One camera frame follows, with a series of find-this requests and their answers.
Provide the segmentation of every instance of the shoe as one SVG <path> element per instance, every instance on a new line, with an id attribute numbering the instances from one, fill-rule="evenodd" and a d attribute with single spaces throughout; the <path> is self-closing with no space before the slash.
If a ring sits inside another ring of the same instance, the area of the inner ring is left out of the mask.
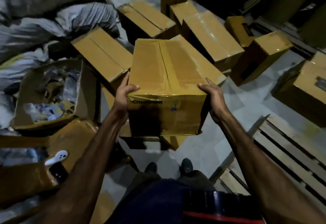
<path id="1" fill-rule="evenodd" d="M 157 173 L 157 164 L 155 162 L 149 163 L 145 168 L 145 173 Z"/>
<path id="2" fill-rule="evenodd" d="M 193 171 L 193 166 L 191 163 L 191 160 L 189 160 L 188 158 L 184 158 L 181 162 L 181 166 L 180 166 L 180 174 L 181 176 L 186 175 L 187 173 L 190 173 Z"/>

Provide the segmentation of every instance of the forearm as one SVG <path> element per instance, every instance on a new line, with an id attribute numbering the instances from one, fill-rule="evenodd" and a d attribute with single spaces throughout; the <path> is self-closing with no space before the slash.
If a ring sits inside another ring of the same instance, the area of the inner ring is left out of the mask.
<path id="1" fill-rule="evenodd" d="M 254 144 L 229 112 L 221 118 L 226 135 L 247 181 L 271 223 L 326 223 L 324 216 L 284 173 Z"/>
<path id="2" fill-rule="evenodd" d="M 121 118 L 111 111 L 38 223 L 89 223 L 121 126 Z"/>

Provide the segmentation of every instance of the person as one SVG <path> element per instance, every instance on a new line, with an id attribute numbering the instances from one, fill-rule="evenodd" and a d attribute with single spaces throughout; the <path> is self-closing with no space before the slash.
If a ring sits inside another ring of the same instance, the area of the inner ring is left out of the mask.
<path id="1" fill-rule="evenodd" d="M 139 89 L 128 84 L 129 74 L 116 92 L 114 105 L 82 158 L 53 200 L 40 212 L 38 224 L 88 224 L 99 195 L 112 146 L 128 118 L 127 94 Z M 222 129 L 240 164 L 251 195 L 269 223 L 326 223 L 315 208 L 283 172 L 254 144 L 228 110 L 221 88 L 207 79 L 198 87 L 210 95 L 210 115 Z M 181 164 L 179 180 L 161 179 L 156 164 L 138 173 L 106 223 L 180 223 L 185 189 L 215 190 L 209 180 Z"/>

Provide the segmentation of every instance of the person's left arm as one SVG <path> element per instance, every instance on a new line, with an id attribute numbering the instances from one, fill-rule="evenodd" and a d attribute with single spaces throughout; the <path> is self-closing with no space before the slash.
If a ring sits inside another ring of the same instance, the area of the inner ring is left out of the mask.
<path id="1" fill-rule="evenodd" d="M 128 118 L 127 94 L 139 89 L 128 85 L 128 79 L 129 74 L 118 88 L 100 129 L 53 200 L 41 211 L 37 224 L 89 224 L 113 144 Z"/>

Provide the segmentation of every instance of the white plastic handle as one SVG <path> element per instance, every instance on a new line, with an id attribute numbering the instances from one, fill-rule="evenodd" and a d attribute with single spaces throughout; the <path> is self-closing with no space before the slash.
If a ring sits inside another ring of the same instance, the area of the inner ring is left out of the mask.
<path id="1" fill-rule="evenodd" d="M 62 161 L 64 159 L 66 159 L 67 157 L 68 157 L 68 152 L 66 150 L 61 150 L 61 151 L 57 152 L 55 157 L 45 161 L 45 165 L 46 166 L 53 165 L 53 164 L 55 164 L 55 163 L 57 163 L 59 161 Z"/>

